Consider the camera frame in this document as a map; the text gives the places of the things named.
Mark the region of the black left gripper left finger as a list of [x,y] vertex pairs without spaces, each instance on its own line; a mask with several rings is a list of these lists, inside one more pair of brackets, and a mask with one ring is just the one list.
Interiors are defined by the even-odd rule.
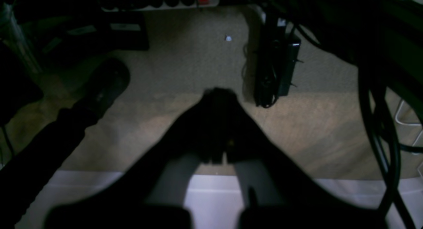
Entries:
[[206,90],[163,137],[104,190],[52,209],[48,229],[190,229],[186,189],[201,163],[220,163],[220,89]]

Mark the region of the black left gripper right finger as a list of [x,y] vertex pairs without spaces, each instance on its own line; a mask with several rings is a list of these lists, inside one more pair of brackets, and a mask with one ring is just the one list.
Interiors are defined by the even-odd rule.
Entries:
[[239,229],[385,229],[376,209],[355,206],[318,185],[264,134],[229,89],[218,89],[225,152],[244,210]]

